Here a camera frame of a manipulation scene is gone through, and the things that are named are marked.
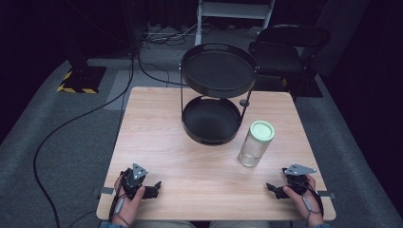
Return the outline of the dark upright post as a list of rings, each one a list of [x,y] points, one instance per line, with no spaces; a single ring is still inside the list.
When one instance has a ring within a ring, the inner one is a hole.
[[[121,0],[131,53],[138,53],[146,31],[145,0]]]

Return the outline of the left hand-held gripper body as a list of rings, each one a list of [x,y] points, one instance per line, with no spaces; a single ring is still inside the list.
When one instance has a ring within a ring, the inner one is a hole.
[[[136,162],[132,164],[131,168],[127,168],[122,173],[122,187],[126,195],[132,200],[137,193],[137,190],[143,185],[143,181],[148,174],[148,171],[138,165]]]

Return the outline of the grey curtain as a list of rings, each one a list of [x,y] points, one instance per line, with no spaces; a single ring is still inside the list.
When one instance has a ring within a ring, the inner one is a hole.
[[[371,0],[328,0],[316,23],[331,39],[317,54],[310,69],[329,77],[335,70]]]

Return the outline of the person's left hand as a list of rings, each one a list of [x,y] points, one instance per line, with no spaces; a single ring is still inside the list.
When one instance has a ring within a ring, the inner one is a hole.
[[[129,228],[136,219],[138,213],[138,207],[144,196],[145,187],[141,186],[138,189],[135,197],[133,199],[130,199],[125,195],[125,190],[120,187],[120,182],[121,177],[116,179],[114,188],[117,192],[117,196],[122,197],[124,199],[124,202],[120,212],[112,218],[111,222],[113,224],[119,224],[124,228]]]

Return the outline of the black folding chair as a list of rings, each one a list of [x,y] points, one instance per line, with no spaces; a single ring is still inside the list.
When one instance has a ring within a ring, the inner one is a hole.
[[[259,74],[279,77],[296,100],[315,79],[311,64],[330,40],[331,33],[325,28],[279,24],[262,30],[248,51]]]

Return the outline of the black two-tier tray rack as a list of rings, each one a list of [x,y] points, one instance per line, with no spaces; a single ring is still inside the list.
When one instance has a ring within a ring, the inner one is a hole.
[[[258,66],[246,50],[229,44],[196,45],[182,57],[181,82],[199,96],[181,103],[182,124],[197,143],[221,145],[232,141],[249,106]]]

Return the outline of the white metal stand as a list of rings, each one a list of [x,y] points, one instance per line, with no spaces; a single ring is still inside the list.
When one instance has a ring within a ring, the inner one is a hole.
[[[202,19],[204,17],[223,17],[239,19],[262,20],[262,28],[269,25],[276,0],[269,0],[265,5],[241,4],[241,3],[221,3],[199,0],[197,9],[197,30],[195,35],[195,45],[202,43]]]

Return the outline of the glass jar with green lid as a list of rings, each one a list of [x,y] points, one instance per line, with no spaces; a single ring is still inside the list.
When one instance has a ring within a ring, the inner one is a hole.
[[[274,137],[275,129],[268,122],[252,122],[238,155],[239,162],[245,167],[256,167]]]

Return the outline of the black base with yellow stripes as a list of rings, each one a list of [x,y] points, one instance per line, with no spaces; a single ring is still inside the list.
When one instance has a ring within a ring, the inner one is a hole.
[[[105,66],[89,66],[82,70],[71,68],[57,87],[57,91],[97,94],[105,73]]]

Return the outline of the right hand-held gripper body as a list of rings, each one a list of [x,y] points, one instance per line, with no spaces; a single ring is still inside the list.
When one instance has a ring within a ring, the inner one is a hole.
[[[303,195],[308,189],[307,175],[316,173],[316,169],[292,163],[288,168],[283,168],[282,172],[286,176],[288,186],[297,194]]]

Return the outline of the person's right hand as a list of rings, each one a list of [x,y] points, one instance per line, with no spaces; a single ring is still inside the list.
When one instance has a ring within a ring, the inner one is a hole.
[[[305,194],[301,196],[288,186],[284,186],[283,190],[292,200],[297,208],[297,211],[306,221],[307,228],[325,223],[323,216],[321,215],[317,200],[312,192],[307,190]]]

